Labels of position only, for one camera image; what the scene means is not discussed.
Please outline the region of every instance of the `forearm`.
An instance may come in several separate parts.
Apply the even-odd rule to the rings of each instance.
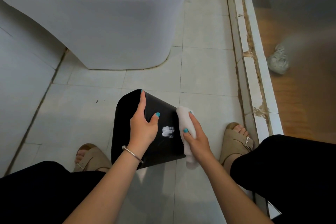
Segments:
[[[139,158],[145,152],[128,148]],[[138,165],[139,161],[124,151],[64,223],[114,223]]]
[[[200,162],[228,224],[272,221],[246,196],[213,155]]]

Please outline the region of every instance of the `bracelet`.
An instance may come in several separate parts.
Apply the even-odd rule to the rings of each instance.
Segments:
[[[124,150],[127,150],[130,154],[132,154],[134,157],[137,158],[138,161],[140,161],[142,164],[144,163],[141,159],[139,159],[134,153],[132,153],[129,149],[126,148],[126,145],[124,145],[123,147],[121,147],[121,149],[124,151]]]

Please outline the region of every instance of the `toilet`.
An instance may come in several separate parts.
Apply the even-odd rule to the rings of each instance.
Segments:
[[[184,0],[3,0],[68,47],[88,69],[164,62]]]

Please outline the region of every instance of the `beige sandal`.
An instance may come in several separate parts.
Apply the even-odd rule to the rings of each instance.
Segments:
[[[219,158],[219,162],[222,165],[230,155],[235,153],[245,155],[253,149],[253,140],[251,138],[243,136],[233,130],[237,125],[239,125],[239,123],[232,122],[227,125],[225,129],[222,152]]]
[[[78,149],[78,151],[80,150],[87,150],[87,152],[83,159],[76,164],[74,172],[97,171],[99,168],[110,169],[112,167],[107,156],[94,144],[83,144]]]

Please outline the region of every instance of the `old adhesive residue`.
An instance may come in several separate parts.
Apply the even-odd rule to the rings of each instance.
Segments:
[[[169,126],[166,126],[166,127],[163,127],[162,128],[162,136],[164,137],[169,137],[169,138],[173,138],[175,129],[174,127],[169,127]]]

